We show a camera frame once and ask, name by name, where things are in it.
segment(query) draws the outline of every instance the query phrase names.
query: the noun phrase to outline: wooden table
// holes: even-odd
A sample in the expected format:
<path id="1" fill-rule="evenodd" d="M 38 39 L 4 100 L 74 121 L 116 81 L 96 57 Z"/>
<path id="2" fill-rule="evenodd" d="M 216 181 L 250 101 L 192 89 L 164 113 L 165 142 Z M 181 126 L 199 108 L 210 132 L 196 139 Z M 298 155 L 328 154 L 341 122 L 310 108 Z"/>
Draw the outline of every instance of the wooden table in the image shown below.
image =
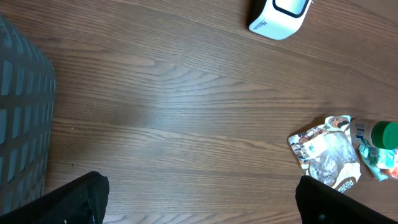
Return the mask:
<path id="1" fill-rule="evenodd" d="M 316 0 L 274 41 L 247 0 L 4 0 L 58 75 L 47 192 L 97 170 L 106 222 L 300 223 L 287 137 L 319 117 L 398 120 L 395 0 Z M 397 182 L 347 191 L 398 220 Z"/>

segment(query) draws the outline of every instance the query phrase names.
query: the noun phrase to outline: white device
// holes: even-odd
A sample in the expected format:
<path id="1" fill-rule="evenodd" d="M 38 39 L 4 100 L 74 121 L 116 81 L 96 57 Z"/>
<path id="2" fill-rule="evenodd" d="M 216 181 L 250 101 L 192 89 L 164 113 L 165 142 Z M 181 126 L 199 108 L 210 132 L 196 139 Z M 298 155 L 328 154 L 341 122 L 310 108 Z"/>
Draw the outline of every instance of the white device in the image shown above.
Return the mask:
<path id="1" fill-rule="evenodd" d="M 249 29 L 274 40 L 285 39 L 301 27 L 311 2 L 312 0 L 266 0 L 264 9 Z"/>

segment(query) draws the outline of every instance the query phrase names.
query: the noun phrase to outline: green lid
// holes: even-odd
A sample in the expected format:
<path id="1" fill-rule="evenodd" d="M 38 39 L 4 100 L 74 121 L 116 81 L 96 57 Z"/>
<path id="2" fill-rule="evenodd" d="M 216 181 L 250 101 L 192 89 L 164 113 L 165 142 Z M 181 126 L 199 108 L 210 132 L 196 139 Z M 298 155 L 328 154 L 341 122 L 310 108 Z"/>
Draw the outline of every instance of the green lid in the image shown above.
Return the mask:
<path id="1" fill-rule="evenodd" d="M 395 149 L 398 146 L 398 124 L 389 121 L 378 122 L 372 131 L 374 146 L 382 149 Z"/>

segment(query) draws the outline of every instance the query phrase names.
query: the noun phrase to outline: bottle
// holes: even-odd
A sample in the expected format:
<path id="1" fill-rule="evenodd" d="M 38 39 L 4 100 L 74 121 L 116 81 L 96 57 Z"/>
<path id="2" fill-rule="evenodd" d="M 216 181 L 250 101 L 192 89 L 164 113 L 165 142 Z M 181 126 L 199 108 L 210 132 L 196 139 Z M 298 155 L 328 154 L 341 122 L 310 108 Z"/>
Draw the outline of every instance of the bottle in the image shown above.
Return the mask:
<path id="1" fill-rule="evenodd" d="M 351 122 L 353 143 L 381 149 L 398 146 L 398 124 L 390 121 L 354 119 Z"/>

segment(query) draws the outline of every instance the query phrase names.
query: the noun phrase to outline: laundry basket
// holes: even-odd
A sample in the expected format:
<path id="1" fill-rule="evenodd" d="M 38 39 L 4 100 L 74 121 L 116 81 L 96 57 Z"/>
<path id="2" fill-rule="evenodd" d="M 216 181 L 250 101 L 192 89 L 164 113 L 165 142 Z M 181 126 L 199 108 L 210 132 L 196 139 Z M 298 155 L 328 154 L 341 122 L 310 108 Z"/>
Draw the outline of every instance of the laundry basket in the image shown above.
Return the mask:
<path id="1" fill-rule="evenodd" d="M 43 194 L 55 86 L 49 60 L 0 15 L 0 215 Z"/>

